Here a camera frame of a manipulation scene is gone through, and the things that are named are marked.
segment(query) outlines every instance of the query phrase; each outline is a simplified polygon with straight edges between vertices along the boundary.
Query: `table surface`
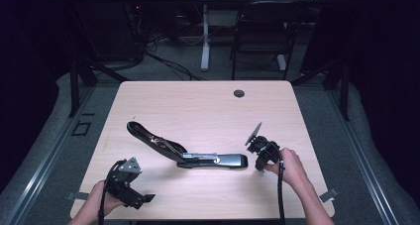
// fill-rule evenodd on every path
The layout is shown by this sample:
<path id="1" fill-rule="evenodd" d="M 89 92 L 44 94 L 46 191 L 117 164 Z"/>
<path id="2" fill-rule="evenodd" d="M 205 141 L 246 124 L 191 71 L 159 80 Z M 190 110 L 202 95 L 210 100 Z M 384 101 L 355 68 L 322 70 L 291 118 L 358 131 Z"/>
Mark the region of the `table surface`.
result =
<path id="1" fill-rule="evenodd" d="M 236 97 L 234 91 L 245 92 Z M 133 137 L 130 121 L 177 142 L 190 153 L 243 154 L 246 169 L 180 169 Z M 90 192 L 111 166 L 135 157 L 142 173 L 131 187 L 155 194 L 139 210 L 119 207 L 107 219 L 277 219 L 277 176 L 255 169 L 245 142 L 262 122 L 260 136 L 296 151 L 319 195 L 328 189 L 293 89 L 287 81 L 137 81 L 121 84 L 79 191 Z M 291 187 L 283 183 L 286 218 L 304 217 Z M 76 200 L 73 217 L 83 204 Z M 323 204 L 330 216 L 331 201 Z"/>

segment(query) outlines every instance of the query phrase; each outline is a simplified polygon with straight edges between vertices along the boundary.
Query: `office chair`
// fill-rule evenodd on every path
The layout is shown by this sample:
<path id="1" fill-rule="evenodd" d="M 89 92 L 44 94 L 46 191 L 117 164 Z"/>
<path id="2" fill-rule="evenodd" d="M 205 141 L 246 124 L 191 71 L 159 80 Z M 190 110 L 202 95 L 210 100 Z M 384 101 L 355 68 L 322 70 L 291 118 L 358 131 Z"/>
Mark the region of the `office chair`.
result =
<path id="1" fill-rule="evenodd" d="M 256 71 L 237 68 L 237 53 L 287 56 L 283 80 L 286 79 L 293 46 L 306 15 L 306 8 L 294 1 L 254 1 L 239 12 L 230 58 L 233 60 L 232 79 L 236 71 Z"/>

